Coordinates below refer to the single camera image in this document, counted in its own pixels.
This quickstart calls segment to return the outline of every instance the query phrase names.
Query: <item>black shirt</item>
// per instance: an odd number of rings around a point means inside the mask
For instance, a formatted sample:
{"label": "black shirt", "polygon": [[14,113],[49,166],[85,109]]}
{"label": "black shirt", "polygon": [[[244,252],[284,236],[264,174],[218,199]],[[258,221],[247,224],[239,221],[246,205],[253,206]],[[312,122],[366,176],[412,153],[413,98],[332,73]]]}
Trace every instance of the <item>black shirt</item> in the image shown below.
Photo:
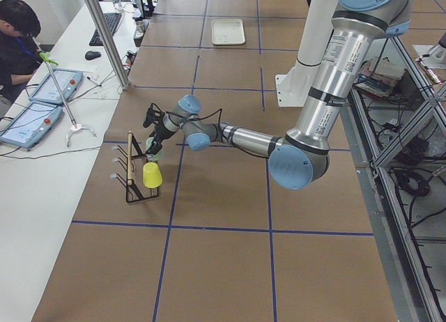
{"label": "black shirt", "polygon": [[0,32],[0,94],[14,101],[20,94],[18,88],[24,85],[12,85],[11,75],[30,75],[42,61],[37,53],[37,46],[30,37],[15,38]]}

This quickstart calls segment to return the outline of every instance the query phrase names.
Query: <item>green clamp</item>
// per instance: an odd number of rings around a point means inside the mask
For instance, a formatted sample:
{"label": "green clamp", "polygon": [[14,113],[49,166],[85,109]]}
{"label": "green clamp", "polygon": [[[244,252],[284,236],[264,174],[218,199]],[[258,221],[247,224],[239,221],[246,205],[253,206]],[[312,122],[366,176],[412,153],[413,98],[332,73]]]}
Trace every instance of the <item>green clamp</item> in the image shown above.
{"label": "green clamp", "polygon": [[39,56],[41,57],[42,61],[44,61],[44,62],[53,63],[57,66],[59,65],[56,61],[49,59],[49,52],[41,52],[41,53],[39,53]]}

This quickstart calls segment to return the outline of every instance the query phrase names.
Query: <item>black hair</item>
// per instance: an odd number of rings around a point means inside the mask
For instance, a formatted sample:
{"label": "black hair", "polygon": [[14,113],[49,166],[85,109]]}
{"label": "black hair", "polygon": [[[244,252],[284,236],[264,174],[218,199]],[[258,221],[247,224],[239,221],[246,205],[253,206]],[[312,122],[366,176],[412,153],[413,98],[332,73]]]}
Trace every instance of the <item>black hair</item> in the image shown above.
{"label": "black hair", "polygon": [[22,0],[0,1],[0,19],[11,24],[23,35],[36,37],[40,33],[40,22],[33,9]]}

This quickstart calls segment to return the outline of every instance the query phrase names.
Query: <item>person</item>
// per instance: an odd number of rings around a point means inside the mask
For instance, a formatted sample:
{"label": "person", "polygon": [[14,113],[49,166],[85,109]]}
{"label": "person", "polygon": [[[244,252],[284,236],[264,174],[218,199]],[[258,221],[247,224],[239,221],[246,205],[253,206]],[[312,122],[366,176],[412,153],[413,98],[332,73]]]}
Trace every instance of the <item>person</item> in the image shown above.
{"label": "person", "polygon": [[11,102],[42,63],[34,39],[40,22],[22,0],[0,1],[0,94]]}

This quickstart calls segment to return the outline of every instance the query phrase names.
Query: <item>black keyboard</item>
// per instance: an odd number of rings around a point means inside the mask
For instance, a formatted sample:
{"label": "black keyboard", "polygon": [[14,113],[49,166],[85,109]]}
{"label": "black keyboard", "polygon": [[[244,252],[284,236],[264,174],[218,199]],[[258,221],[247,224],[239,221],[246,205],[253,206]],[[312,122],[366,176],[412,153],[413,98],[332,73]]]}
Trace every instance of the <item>black keyboard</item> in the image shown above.
{"label": "black keyboard", "polygon": [[[112,35],[115,34],[116,31],[118,30],[119,20],[121,19],[121,17],[122,17],[121,13],[104,13],[105,23],[109,27]],[[97,29],[95,30],[89,45],[90,46],[104,45],[100,40],[100,36]]]}

